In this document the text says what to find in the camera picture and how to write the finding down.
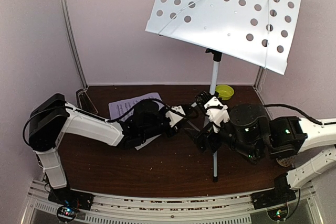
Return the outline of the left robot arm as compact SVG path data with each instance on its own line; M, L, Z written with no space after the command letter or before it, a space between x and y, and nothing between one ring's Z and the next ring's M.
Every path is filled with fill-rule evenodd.
M186 118L182 106L170 107L156 98L141 100L127 114L130 117L126 121L121 116L105 119L66 102L60 93L31 113L23 127L23 140L38 156L56 198L64 205L71 205L76 197L67 187L57 151L62 134L80 135L128 150L163 133L175 135L178 124Z

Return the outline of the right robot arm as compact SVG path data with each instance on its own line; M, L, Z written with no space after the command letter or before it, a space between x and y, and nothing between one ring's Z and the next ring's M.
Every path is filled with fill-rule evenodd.
M289 196L289 190L301 188L306 182L327 170L335 158L335 120L316 120L298 110L301 117L283 116L271 120L268 105L241 104L227 110L224 105L206 104L204 114L208 124L200 131L187 131L201 152L216 152L223 144L251 164L257 164L265 154L271 159L287 159L307 150L326 146L325 156L316 156L301 167L275 179L269 192L272 203L279 204Z

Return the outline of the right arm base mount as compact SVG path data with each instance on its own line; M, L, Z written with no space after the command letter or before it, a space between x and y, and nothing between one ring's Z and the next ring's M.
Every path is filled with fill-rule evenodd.
M296 193L276 193L273 189L251 194L254 209L266 209L267 216L275 222L289 217L288 202L296 199Z

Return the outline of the white perforated music stand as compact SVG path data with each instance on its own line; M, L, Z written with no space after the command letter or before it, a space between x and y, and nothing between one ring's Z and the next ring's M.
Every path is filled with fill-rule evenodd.
M145 30L284 74L301 0L155 0Z

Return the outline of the purple sheet music page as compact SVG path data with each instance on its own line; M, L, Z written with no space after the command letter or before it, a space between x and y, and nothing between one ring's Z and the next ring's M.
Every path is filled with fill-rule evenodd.
M128 110L130 110L136 103L144 99L155 98L160 99L159 93L152 92L147 93L138 97L123 99L116 102L110 102L108 104L110 119L117 119L120 116L124 115Z

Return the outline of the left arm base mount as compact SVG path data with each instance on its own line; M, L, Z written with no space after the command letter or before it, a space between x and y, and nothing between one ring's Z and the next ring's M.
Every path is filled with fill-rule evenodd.
M49 201L59 204L56 217L63 223L74 221L82 210L90 210L93 199L93 194L74 190L70 190L66 194L51 191L48 195Z

